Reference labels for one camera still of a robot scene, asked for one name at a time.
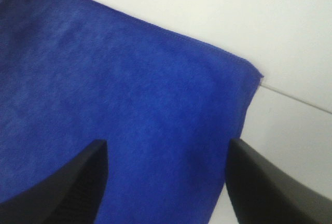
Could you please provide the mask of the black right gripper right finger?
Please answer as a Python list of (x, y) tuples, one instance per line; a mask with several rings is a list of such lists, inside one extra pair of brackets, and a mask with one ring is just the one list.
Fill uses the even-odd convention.
[(229, 142), (226, 187), (238, 223), (331, 223), (331, 200), (241, 139)]

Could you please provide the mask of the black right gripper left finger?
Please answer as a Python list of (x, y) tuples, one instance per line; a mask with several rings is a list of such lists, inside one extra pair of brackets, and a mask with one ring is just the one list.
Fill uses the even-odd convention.
[(107, 179), (107, 142), (97, 139), (55, 173), (1, 203), (1, 223), (94, 223)]

